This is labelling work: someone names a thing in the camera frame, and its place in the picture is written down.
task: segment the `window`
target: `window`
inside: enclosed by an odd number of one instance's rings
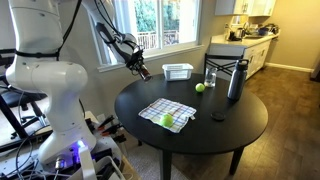
[[[144,58],[162,57],[198,47],[201,0],[113,0],[115,26],[144,47]],[[96,36],[102,65],[116,65],[112,52]]]

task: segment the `white basket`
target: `white basket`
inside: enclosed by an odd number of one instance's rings
[[[193,66],[188,63],[162,65],[167,81],[187,80],[191,77]]]

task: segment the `black bottle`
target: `black bottle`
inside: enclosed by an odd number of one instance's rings
[[[235,69],[232,73],[231,82],[229,85],[228,98],[232,100],[239,100],[244,83],[247,77],[248,60],[238,60]]]

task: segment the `round table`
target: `round table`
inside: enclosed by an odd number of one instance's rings
[[[204,75],[192,74],[189,80],[166,81],[163,74],[147,83],[135,81],[125,87],[115,101],[115,111],[124,128],[138,140],[160,151],[161,179],[170,179],[172,153],[219,154],[234,152],[230,174],[234,174],[243,149],[264,132],[268,112],[261,100],[243,89],[238,101],[227,98],[229,81],[217,78],[214,88],[195,91]],[[179,132],[173,133],[140,117],[141,110],[159,98],[179,102],[197,110]],[[225,115],[216,121],[211,114]]]

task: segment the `white checkered towel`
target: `white checkered towel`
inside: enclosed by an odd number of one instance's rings
[[[156,100],[147,108],[143,109],[139,115],[145,119],[151,120],[155,124],[159,124],[161,116],[169,113],[173,117],[173,125],[165,127],[174,133],[179,133],[180,130],[187,124],[189,117],[192,117],[196,110],[192,107],[173,102],[164,98]]]

